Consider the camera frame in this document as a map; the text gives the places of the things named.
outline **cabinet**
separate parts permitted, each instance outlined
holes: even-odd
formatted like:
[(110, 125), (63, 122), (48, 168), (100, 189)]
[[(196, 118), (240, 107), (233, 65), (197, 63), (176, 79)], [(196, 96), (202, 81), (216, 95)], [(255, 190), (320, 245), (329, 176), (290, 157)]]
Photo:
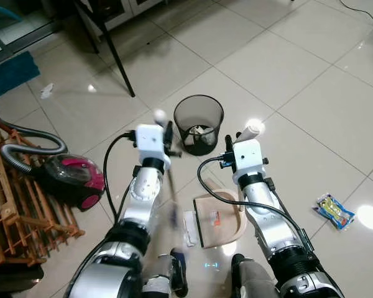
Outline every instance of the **cabinet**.
[[(88, 0), (81, 1), (91, 10)], [(104, 15), (106, 28), (111, 30), (162, 1), (163, 0), (104, 0), (101, 2), (103, 5), (106, 4), (106, 7), (103, 7), (101, 14)], [(78, 10), (92, 36), (99, 41), (99, 37), (103, 34), (102, 31), (82, 10), (80, 10), (80, 8), (78, 8)]]

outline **white cabinet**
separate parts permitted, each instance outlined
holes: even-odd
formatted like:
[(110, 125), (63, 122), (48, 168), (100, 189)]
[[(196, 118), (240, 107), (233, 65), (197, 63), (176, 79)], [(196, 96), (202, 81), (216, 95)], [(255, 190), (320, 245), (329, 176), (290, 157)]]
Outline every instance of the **white cabinet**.
[[(91, 10), (88, 0), (81, 0)], [(151, 8), (152, 6), (162, 2), (163, 0), (116, 0), (113, 13), (110, 14), (105, 22), (106, 28), (111, 30), (125, 21), (133, 18), (143, 11)], [(103, 34), (102, 31), (94, 24), (89, 17), (78, 7), (78, 10), (83, 18), (88, 30), (92, 33), (93, 37), (99, 41), (99, 37)]]

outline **wooden rack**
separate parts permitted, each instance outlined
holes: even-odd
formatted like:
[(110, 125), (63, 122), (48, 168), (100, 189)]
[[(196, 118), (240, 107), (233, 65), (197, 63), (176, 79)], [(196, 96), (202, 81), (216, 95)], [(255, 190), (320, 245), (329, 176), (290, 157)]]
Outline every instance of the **wooden rack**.
[[(0, 129), (0, 146), (12, 142), (35, 147), (16, 130), (1, 123)], [(34, 166), (44, 161), (41, 156), (19, 157)], [(5, 165), (0, 156), (0, 264), (44, 263), (50, 250), (84, 233), (69, 206), (44, 193), (32, 177)]]

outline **white tile floor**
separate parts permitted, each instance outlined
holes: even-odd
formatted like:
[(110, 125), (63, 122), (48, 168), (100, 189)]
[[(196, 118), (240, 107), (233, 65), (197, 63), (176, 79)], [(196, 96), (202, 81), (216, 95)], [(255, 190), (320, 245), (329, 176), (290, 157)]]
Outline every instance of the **white tile floor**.
[[(345, 1), (373, 13), (373, 0)], [(266, 125), (259, 140), (270, 159), (268, 172), (321, 262), (346, 297), (373, 298), (373, 230), (357, 219), (338, 232), (310, 209), (325, 192), (352, 211), (373, 206), (373, 22), (337, 0), (173, 0), (113, 34), (136, 98), (129, 97), (105, 44), (97, 56), (80, 51), (61, 33), (32, 48), (42, 75), (3, 95), (1, 115), (58, 133), (73, 153), (100, 166), (115, 136), (150, 123), (157, 107), (172, 115), (191, 94), (211, 95), (224, 106), (213, 156), (224, 150), (226, 134), (259, 118)], [(55, 84), (53, 95), (42, 100), (40, 89), (48, 83)], [(184, 154), (173, 162), (185, 210), (204, 193), (195, 174), (203, 158)], [(109, 180), (116, 204), (135, 163), (131, 144), (115, 147)], [(218, 165), (204, 175), (234, 189), (230, 171)], [(160, 210), (162, 230), (147, 261), (174, 246), (172, 237), (163, 238), (169, 229), (167, 208)], [(105, 197), (76, 216), (86, 235), (54, 252), (43, 265), (45, 278), (19, 297), (61, 297), (112, 221)], [(229, 297), (232, 250), (270, 269), (249, 225), (236, 244), (188, 250), (188, 297)], [(204, 268), (206, 262), (220, 268)]]

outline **vacuum hose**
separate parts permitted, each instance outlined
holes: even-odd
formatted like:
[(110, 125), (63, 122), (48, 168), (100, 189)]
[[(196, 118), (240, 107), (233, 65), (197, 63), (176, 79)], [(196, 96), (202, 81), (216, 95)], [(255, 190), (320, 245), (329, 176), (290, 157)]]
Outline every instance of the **vacuum hose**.
[(30, 174), (32, 171), (31, 165), (27, 165), (23, 163), (21, 160), (14, 157), (14, 152), (19, 153), (29, 153), (29, 154), (37, 154), (37, 155), (57, 155), (61, 153), (66, 153), (68, 148), (63, 140), (61, 140), (56, 135), (52, 133), (43, 132), (41, 130), (36, 129), (28, 129), (26, 127), (21, 127), (18, 125), (14, 125), (8, 123), (0, 118), (0, 122), (11, 129), (16, 129), (18, 132), (23, 133), (23, 136), (30, 136), (30, 137), (39, 137), (45, 138), (47, 140), (53, 141), (58, 145), (57, 148), (47, 149), (47, 148), (36, 148), (36, 147), (29, 147), (25, 145), (18, 145), (18, 144), (5, 144), (0, 149), (1, 156), (15, 169), (24, 173)]

